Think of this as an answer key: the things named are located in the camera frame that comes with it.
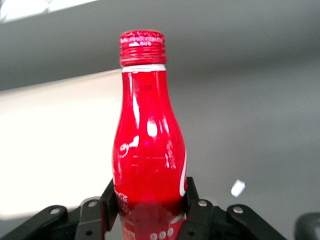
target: small white object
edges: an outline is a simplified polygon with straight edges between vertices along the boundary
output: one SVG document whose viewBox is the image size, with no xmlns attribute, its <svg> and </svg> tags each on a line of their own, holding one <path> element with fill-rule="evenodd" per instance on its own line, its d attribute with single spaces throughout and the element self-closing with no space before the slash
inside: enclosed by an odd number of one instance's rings
<svg viewBox="0 0 320 240">
<path fill-rule="evenodd" d="M 245 182 L 237 179 L 231 188 L 231 194 L 237 198 L 245 188 L 246 188 Z"/>
</svg>

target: screw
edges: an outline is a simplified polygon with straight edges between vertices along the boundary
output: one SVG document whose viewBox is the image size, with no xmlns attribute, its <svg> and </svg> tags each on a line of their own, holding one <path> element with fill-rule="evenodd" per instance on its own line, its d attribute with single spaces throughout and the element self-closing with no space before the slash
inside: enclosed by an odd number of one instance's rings
<svg viewBox="0 0 320 240">
<path fill-rule="evenodd" d="M 94 206 L 97 205 L 97 204 L 98 204 L 97 201 L 91 201 L 91 202 L 88 203 L 88 207 L 89 207 L 89 208 L 92 208 L 92 207 L 94 207 Z"/>
<path fill-rule="evenodd" d="M 200 201 L 198 201 L 198 205 L 200 207 L 206 207 L 208 205 L 208 203 L 205 200 L 200 200 Z"/>
<path fill-rule="evenodd" d="M 236 214 L 243 214 L 243 213 L 244 213 L 244 210 L 243 210 L 241 207 L 239 207 L 239 206 L 235 206 L 235 207 L 233 208 L 233 211 L 234 211 Z"/>
<path fill-rule="evenodd" d="M 52 209 L 51 211 L 50 211 L 50 214 L 51 215 L 54 215 L 54 214 L 57 214 L 57 213 L 59 213 L 60 212 L 60 208 L 54 208 L 54 209 Z"/>
</svg>

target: bottle cap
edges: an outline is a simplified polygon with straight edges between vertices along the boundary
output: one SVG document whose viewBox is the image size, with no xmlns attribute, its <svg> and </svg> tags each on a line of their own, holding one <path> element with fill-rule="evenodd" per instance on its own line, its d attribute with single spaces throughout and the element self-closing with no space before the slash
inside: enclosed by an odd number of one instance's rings
<svg viewBox="0 0 320 240">
<path fill-rule="evenodd" d="M 131 30 L 120 35 L 122 67 L 167 62 L 165 37 L 156 30 Z"/>
</svg>

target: gray wall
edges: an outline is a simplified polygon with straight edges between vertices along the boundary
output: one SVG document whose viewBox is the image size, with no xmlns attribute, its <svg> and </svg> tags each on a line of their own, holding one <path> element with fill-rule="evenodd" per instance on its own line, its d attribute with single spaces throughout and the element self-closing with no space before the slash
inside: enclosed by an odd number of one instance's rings
<svg viewBox="0 0 320 240">
<path fill-rule="evenodd" d="M 248 205 L 292 240 L 297 217 L 320 211 L 319 27 L 316 0 L 100 0 L 0 25 L 0 90 L 116 69 L 121 32 L 163 31 L 200 195 Z"/>
</svg>

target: coca-cola bottle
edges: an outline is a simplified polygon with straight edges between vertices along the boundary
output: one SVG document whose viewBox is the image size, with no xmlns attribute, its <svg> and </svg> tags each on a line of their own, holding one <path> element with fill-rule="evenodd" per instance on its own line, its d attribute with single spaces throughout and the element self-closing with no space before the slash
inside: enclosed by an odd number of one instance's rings
<svg viewBox="0 0 320 240">
<path fill-rule="evenodd" d="M 112 170 L 125 240 L 174 240 L 185 219 L 187 156 L 166 61 L 161 32 L 120 36 L 123 99 Z"/>
</svg>

